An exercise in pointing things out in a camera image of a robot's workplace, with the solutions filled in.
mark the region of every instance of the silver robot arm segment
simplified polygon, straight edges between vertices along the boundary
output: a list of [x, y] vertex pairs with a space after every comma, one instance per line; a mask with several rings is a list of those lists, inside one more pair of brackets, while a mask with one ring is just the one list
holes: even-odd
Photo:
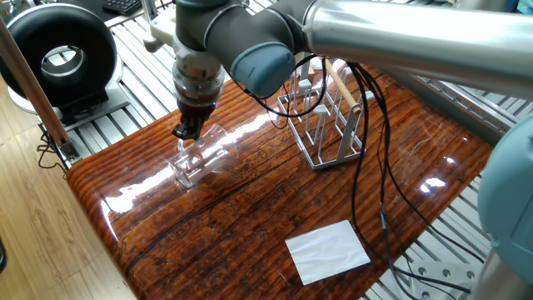
[[304, 24], [313, 53], [533, 100], [531, 17], [318, 0]]
[[[462, 0], [484, 9], [505, 0], [483, 1]], [[533, 18], [519, 14], [352, 0], [281, 0], [254, 16], [237, 0], [177, 0], [166, 12], [145, 45], [177, 54], [174, 133], [183, 139], [199, 137], [215, 109], [221, 66], [267, 96], [303, 51], [533, 100]]]

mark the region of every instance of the glossy wooden tabletop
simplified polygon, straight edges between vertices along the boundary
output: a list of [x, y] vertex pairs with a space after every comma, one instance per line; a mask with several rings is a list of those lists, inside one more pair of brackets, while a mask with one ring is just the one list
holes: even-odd
[[[387, 96], [391, 165], [407, 197], [436, 218], [484, 167], [491, 148], [428, 107], [412, 92], [372, 70]], [[357, 99], [356, 84], [348, 84]], [[382, 117], [371, 102], [368, 154], [356, 214], [365, 237], [385, 255], [379, 218], [376, 150]], [[358, 299], [387, 266], [371, 263], [302, 286], [285, 240], [351, 220], [356, 161], [312, 171], [291, 130], [227, 83], [205, 128], [223, 126], [239, 158], [225, 172], [188, 191], [169, 162], [179, 112], [77, 163], [68, 183], [126, 280], [140, 299]], [[425, 224], [387, 181], [386, 211], [398, 257]]]

